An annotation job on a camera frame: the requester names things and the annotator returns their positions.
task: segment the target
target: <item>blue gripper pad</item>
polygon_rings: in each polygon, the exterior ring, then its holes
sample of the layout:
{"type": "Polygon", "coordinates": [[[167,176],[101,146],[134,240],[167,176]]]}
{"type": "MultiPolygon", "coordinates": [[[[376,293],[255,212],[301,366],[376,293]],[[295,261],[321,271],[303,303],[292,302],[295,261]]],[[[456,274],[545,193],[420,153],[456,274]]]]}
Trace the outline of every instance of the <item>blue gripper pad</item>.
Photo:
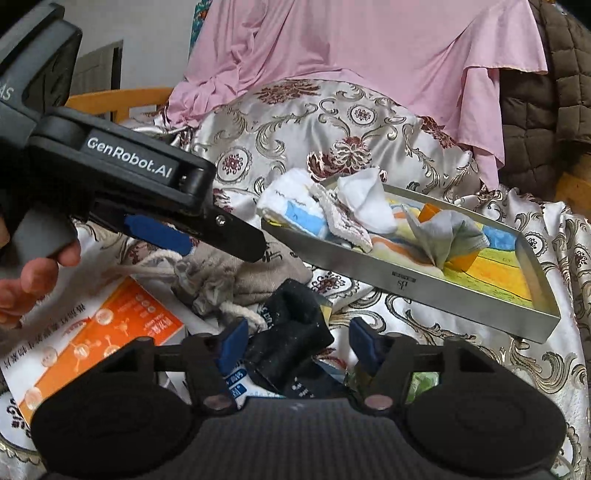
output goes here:
{"type": "Polygon", "coordinates": [[[226,376],[244,357],[248,344],[248,322],[242,319],[235,327],[226,328],[218,335],[218,341],[216,365],[220,373],[226,376]]]}
{"type": "Polygon", "coordinates": [[[191,253],[193,248],[191,237],[186,233],[157,222],[153,218],[144,215],[127,215],[124,223],[129,229],[126,232],[129,236],[139,238],[166,250],[178,252],[182,256],[191,253]]]}
{"type": "Polygon", "coordinates": [[[361,317],[355,317],[349,325],[349,345],[357,355],[363,369],[374,376],[384,363],[394,341],[380,335],[361,317]]]}

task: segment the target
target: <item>stainless steel tray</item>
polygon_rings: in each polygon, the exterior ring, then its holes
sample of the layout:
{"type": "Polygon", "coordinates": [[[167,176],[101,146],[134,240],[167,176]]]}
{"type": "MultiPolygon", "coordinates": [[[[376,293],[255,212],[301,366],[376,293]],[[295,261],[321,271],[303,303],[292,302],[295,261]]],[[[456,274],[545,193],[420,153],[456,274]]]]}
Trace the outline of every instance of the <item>stainless steel tray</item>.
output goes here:
{"type": "MultiPolygon", "coordinates": [[[[327,188],[336,179],[323,183],[327,188]]],[[[262,228],[290,247],[305,262],[399,294],[444,312],[481,323],[518,338],[544,343],[560,320],[554,293],[538,259],[523,234],[475,212],[421,193],[384,185],[387,194],[415,203],[430,203],[461,212],[475,222],[515,235],[515,256],[530,291],[532,308],[481,293],[449,280],[380,260],[332,242],[262,221],[262,228]]]]}

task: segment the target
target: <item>finger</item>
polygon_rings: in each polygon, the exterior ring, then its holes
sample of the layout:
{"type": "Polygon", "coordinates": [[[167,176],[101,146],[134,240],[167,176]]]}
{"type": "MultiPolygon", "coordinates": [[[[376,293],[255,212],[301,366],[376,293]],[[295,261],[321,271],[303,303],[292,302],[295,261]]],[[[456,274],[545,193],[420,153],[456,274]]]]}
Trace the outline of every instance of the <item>finger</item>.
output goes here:
{"type": "Polygon", "coordinates": [[[23,292],[20,278],[0,280],[0,313],[24,315],[35,306],[37,299],[37,296],[23,292]]]}
{"type": "Polygon", "coordinates": [[[47,295],[57,283],[59,267],[55,260],[36,258],[27,263],[21,272],[21,288],[23,292],[36,297],[47,295]]]}
{"type": "Polygon", "coordinates": [[[10,233],[8,233],[4,219],[0,218],[0,248],[4,247],[9,241],[10,233]]]}
{"type": "Polygon", "coordinates": [[[0,328],[3,330],[12,330],[21,327],[20,316],[7,315],[0,313],[0,328]]]}
{"type": "Polygon", "coordinates": [[[80,246],[80,242],[76,239],[75,242],[72,242],[58,254],[57,261],[64,267],[75,267],[80,263],[81,251],[82,247],[80,246]]]}

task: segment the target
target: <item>pink cloth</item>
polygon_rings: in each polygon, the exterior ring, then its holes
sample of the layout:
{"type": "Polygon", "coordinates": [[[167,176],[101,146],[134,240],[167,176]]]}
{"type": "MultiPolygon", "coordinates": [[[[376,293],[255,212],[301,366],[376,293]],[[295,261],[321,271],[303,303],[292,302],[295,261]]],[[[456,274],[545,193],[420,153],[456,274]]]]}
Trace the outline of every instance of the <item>pink cloth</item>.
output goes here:
{"type": "Polygon", "coordinates": [[[197,126],[250,88],[345,80],[427,115],[474,147],[498,187],[500,68],[546,72],[527,0],[214,0],[168,114],[197,126]]]}

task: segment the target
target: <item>brown quilted jacket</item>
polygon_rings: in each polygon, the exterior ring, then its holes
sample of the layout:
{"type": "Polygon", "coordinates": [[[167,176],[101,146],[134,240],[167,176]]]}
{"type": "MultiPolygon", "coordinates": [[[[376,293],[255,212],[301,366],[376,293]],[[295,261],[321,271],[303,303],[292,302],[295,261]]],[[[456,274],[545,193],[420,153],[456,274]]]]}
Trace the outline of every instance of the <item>brown quilted jacket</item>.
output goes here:
{"type": "Polygon", "coordinates": [[[547,0],[530,0],[548,75],[501,71],[501,183],[552,200],[565,170],[591,152],[591,33],[547,0]]]}

